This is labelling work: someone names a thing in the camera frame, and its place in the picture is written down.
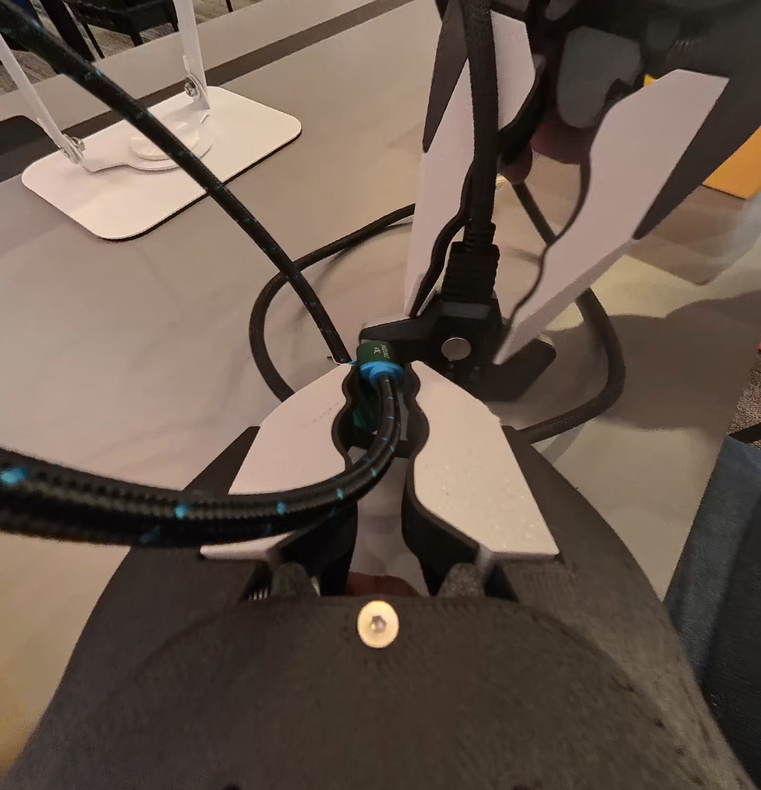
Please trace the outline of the black Fosmon HDMI switch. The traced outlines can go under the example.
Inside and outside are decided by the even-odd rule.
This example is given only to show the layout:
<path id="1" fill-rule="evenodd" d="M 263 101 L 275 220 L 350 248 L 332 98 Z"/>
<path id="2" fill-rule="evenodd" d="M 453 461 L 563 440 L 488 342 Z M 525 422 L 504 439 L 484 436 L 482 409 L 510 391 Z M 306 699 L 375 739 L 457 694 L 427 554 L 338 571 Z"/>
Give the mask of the black Fosmon HDMI switch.
<path id="1" fill-rule="evenodd" d="M 485 28 L 470 37 L 469 17 L 464 12 L 465 44 L 473 42 L 478 51 L 469 51 L 470 92 L 474 124 L 474 158 L 465 180 L 465 199 L 461 221 L 447 247 L 437 243 L 443 264 L 435 279 L 430 272 L 427 285 L 433 285 L 429 300 L 412 317 L 403 315 L 368 325 L 361 330 L 365 351 L 380 352 L 385 341 L 404 363 L 421 361 L 482 400 L 514 400 L 529 387 L 540 371 L 550 365 L 555 353 L 546 343 L 533 339 L 502 364 L 494 364 L 496 352 L 509 330 L 514 310 L 531 293 L 540 276 L 542 256 L 532 285 L 526 288 L 504 318 L 496 296 L 496 274 L 500 250 L 494 236 L 494 191 L 496 176 L 503 172 L 512 182 L 524 212 L 540 234 L 545 248 L 556 238 L 579 207 L 588 181 L 588 161 L 566 165 L 538 154 L 525 154 L 524 160 L 499 162 L 491 149 L 498 142 L 498 95 L 496 56 L 491 14 L 476 16 Z M 414 219 L 415 206 L 387 214 L 329 246 L 309 253 L 297 262 L 300 270 L 347 251 L 407 217 Z M 561 416 L 526 429 L 532 441 L 540 441 L 579 426 L 603 414 L 620 398 L 626 379 L 621 342 L 605 309 L 591 287 L 574 302 L 585 322 L 599 335 L 605 350 L 606 382 L 599 394 Z"/>

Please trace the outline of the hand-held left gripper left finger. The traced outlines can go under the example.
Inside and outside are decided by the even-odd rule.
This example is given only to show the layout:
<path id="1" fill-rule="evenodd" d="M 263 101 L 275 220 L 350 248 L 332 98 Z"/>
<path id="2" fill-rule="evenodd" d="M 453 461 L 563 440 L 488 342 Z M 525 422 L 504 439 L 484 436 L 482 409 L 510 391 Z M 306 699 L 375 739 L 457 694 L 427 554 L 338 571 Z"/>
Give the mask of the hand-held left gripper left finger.
<path id="1" fill-rule="evenodd" d="M 230 495 L 279 495 L 285 490 L 327 482 L 350 465 L 342 420 L 351 417 L 355 375 L 341 364 L 282 402 L 259 426 L 233 480 Z M 276 567 L 298 562 L 321 567 L 337 556 L 335 536 L 322 522 L 307 529 L 235 544 L 200 549 L 207 560 L 265 561 Z"/>

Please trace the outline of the white panel stand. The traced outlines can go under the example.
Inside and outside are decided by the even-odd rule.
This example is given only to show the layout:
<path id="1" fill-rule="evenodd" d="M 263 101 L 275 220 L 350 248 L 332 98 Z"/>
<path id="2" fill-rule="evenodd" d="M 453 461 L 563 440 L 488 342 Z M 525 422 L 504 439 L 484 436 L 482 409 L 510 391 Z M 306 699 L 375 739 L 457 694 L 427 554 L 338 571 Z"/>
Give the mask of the white panel stand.
<path id="1" fill-rule="evenodd" d="M 191 2 L 174 2 L 186 71 L 184 90 L 150 112 L 225 182 L 295 140 L 300 122 L 224 88 L 209 87 Z M 30 119 L 58 148 L 30 164 L 21 182 L 99 238 L 133 239 L 179 214 L 206 193 L 127 121 L 79 140 L 63 133 L 0 31 L 0 60 Z"/>

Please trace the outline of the yellow plastic bin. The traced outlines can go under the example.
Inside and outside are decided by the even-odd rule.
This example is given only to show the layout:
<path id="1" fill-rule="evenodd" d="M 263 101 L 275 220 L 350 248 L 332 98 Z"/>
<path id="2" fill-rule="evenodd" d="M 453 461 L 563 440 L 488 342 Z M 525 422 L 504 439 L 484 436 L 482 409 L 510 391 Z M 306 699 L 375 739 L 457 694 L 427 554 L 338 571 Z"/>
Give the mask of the yellow plastic bin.
<path id="1" fill-rule="evenodd" d="M 703 185 L 743 200 L 761 191 L 761 126 Z"/>

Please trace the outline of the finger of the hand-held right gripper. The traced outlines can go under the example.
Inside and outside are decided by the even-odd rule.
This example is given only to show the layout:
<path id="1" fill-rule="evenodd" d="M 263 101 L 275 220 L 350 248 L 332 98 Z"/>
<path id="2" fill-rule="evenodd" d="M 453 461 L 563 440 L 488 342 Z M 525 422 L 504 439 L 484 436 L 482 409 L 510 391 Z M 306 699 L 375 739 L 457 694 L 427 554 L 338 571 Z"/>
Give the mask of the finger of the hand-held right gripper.
<path id="1" fill-rule="evenodd" d="M 515 120 L 533 91 L 535 64 L 526 25 L 502 11 L 491 13 L 496 56 L 498 128 Z M 418 172 L 414 222 L 405 270 L 404 311 L 412 317 L 429 300 L 432 272 L 461 221 L 465 180 L 474 158 L 474 124 L 463 24 L 458 11 L 445 15 L 433 67 Z"/>
<path id="2" fill-rule="evenodd" d="M 579 207 L 542 255 L 494 364 L 535 339 L 633 244 L 645 215 L 719 100 L 728 77 L 673 70 L 615 104 L 594 136 Z"/>

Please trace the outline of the person's right hand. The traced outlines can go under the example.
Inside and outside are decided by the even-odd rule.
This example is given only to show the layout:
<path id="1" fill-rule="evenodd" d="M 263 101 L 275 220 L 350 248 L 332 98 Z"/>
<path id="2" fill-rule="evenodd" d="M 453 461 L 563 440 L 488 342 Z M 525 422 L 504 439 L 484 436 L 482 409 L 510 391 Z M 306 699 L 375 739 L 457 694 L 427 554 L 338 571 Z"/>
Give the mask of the person's right hand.
<path id="1" fill-rule="evenodd" d="M 531 137 L 532 151 L 566 165 L 583 165 L 589 160 L 596 126 L 576 128 L 558 114 L 548 114 Z"/>

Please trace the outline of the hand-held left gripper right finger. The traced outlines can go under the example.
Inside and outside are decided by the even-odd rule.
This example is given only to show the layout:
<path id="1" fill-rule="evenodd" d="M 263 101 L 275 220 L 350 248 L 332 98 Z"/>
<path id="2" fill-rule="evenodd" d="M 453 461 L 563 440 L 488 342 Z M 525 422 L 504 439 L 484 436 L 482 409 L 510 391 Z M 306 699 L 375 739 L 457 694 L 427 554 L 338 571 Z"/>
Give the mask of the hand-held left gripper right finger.
<path id="1" fill-rule="evenodd" d="M 405 371 L 407 442 L 402 532 L 427 588 L 455 565 L 480 581 L 506 561 L 560 555 L 499 418 L 424 362 Z"/>

